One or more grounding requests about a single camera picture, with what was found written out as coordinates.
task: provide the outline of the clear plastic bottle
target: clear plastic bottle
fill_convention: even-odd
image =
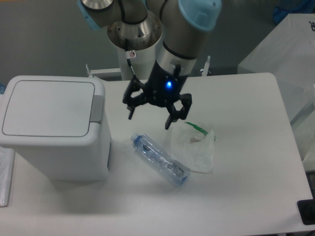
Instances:
[[[173,160],[168,153],[147,135],[133,134],[134,149],[147,160],[151,166],[161,172],[176,186],[181,186],[190,175],[190,170],[182,163]]]

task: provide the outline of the blue led light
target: blue led light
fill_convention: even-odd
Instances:
[[[171,89],[172,87],[173,87],[172,82],[168,81],[168,82],[166,83],[166,88],[167,88],[167,89]]]

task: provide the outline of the light blue joint cap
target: light blue joint cap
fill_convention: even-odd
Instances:
[[[221,0],[178,0],[184,18],[196,29],[211,31],[220,13]]]
[[[82,15],[84,16],[85,21],[88,23],[88,26],[90,27],[90,29],[92,29],[94,31],[100,30],[100,27],[95,23],[95,21],[92,19],[92,17],[85,10],[84,6],[81,3],[81,0],[77,0],[77,4],[78,4],[78,7],[79,7]]]

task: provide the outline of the plastic bag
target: plastic bag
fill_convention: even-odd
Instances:
[[[197,123],[178,121],[171,141],[171,155],[192,172],[210,174],[214,168],[215,133]]]

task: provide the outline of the table surface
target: table surface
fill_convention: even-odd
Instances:
[[[271,74],[189,78],[188,121],[214,128],[214,173],[175,189],[137,156],[134,132],[170,151],[166,109],[145,105],[128,120],[128,82],[104,82],[112,134],[102,182],[52,181],[18,154],[1,235],[257,235],[313,230],[296,202],[312,198],[277,82]]]

